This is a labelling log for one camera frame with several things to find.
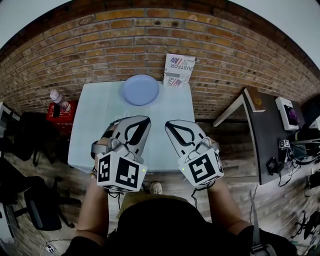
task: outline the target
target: wrist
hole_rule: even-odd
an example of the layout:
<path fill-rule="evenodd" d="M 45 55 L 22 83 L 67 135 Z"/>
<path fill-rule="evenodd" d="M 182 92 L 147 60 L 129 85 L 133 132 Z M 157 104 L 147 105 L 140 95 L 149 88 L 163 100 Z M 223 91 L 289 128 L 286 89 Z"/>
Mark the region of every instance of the wrist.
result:
<path fill-rule="evenodd" d="M 214 185 L 208 188 L 208 191 L 210 192 L 219 192 L 224 187 L 226 187 L 226 183 L 224 182 L 223 178 L 219 178 L 215 181 Z"/>

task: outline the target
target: american flag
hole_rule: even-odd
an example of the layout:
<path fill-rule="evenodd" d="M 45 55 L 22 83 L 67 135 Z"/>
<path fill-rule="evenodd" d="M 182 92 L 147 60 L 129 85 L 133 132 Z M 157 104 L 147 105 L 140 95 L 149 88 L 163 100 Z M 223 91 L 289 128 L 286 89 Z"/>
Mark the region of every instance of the american flag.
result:
<path fill-rule="evenodd" d="M 174 63 L 174 64 L 177 64 L 177 65 L 179 65 L 181 61 L 182 61 L 182 58 L 175 58 L 175 57 L 173 57 L 173 58 L 171 59 L 171 62 Z"/>
<path fill-rule="evenodd" d="M 182 83 L 182 80 L 176 78 L 173 80 L 171 86 L 179 86 Z"/>

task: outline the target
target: plate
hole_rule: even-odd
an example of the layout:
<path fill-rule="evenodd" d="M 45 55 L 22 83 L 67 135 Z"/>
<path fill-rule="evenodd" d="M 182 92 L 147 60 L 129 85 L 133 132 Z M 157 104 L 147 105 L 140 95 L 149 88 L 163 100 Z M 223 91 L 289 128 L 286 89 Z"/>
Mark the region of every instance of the plate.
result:
<path fill-rule="evenodd" d="M 120 96 L 133 106 L 151 104 L 159 94 L 159 84 L 152 76 L 138 74 L 127 79 L 120 88 Z"/>

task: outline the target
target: cardboard box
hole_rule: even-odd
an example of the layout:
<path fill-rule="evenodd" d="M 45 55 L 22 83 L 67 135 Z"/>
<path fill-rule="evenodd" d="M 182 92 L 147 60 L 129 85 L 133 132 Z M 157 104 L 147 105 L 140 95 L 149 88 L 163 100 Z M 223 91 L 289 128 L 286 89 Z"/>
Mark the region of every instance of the cardboard box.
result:
<path fill-rule="evenodd" d="M 195 57 L 167 53 L 165 59 L 163 85 L 186 87 L 195 63 Z"/>

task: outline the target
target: electronic device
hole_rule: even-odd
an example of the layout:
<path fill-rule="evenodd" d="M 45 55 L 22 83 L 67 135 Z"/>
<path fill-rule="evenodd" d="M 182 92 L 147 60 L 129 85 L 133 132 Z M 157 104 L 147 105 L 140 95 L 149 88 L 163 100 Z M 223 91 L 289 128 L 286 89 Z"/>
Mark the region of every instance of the electronic device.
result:
<path fill-rule="evenodd" d="M 180 171 L 193 186 L 207 186 L 224 176 L 219 144 L 212 144 L 198 124 L 171 120 L 165 123 L 165 131 L 180 157 Z"/>
<path fill-rule="evenodd" d="M 274 175 L 274 173 L 280 173 L 284 166 L 285 165 L 283 163 L 278 163 L 275 157 L 271 157 L 266 163 L 266 168 L 270 175 Z"/>
<path fill-rule="evenodd" d="M 292 105 L 292 102 L 288 99 L 278 97 L 275 99 L 275 103 L 280 112 L 283 128 L 286 131 L 298 130 L 299 120 Z"/>
<path fill-rule="evenodd" d="M 137 192 L 147 172 L 141 154 L 151 128 L 150 118 L 137 115 L 111 123 L 103 137 L 108 145 L 94 142 L 91 155 L 97 154 L 97 184 L 116 192 Z"/>
<path fill-rule="evenodd" d="M 286 163 L 291 152 L 290 142 L 287 139 L 280 140 L 279 142 L 279 161 Z"/>

